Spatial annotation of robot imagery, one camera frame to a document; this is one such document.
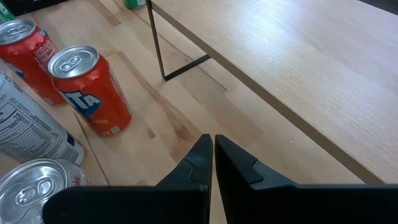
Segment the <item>red Fanta strawberry can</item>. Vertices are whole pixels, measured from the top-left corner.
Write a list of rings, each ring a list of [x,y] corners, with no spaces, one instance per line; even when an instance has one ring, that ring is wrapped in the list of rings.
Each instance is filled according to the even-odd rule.
[[[56,53],[57,46],[34,22],[16,19],[0,24],[0,59],[51,105],[65,102],[53,87],[48,71]]]
[[[53,86],[101,136],[127,128],[132,112],[109,62],[92,46],[76,45],[56,53],[48,64]]]

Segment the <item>white slim Celsius can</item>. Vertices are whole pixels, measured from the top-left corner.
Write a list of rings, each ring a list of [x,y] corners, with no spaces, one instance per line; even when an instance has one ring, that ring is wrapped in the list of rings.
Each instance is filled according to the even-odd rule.
[[[80,165],[82,145],[5,73],[0,72],[0,152],[24,163],[66,159]]]

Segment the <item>silver Diet Coke can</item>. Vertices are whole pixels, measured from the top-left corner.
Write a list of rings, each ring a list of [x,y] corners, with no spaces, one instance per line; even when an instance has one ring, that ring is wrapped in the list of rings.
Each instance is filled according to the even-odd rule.
[[[35,159],[0,179],[0,224],[44,224],[42,209],[56,193],[94,186],[78,165],[65,159]]]

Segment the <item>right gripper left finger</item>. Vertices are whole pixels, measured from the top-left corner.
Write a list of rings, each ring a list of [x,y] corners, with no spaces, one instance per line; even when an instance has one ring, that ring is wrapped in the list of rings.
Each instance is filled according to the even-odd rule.
[[[213,141],[203,134],[155,186],[70,187],[44,205],[45,224],[209,224]]]

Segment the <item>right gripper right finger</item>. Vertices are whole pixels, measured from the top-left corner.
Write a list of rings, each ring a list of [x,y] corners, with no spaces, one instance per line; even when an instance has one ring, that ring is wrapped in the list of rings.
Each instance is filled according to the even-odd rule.
[[[224,135],[215,162],[228,224],[398,224],[398,184],[298,184]]]

